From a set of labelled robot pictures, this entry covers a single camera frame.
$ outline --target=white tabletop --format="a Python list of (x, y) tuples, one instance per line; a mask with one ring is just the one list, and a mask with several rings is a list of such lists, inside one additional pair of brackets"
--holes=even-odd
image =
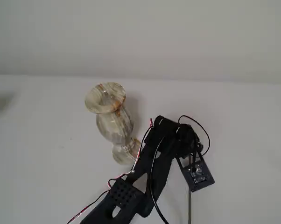
[[(11, 97), (0, 108), (0, 224), (66, 224), (128, 170), (84, 105), (106, 81), (126, 89), (139, 139), (157, 115), (188, 114), (208, 131), (215, 184), (192, 194), (193, 224), (281, 223), (281, 85), (0, 76), (0, 95)], [(188, 186), (175, 161), (158, 204), (169, 223), (188, 223)], [(153, 209), (131, 223), (162, 220)]]

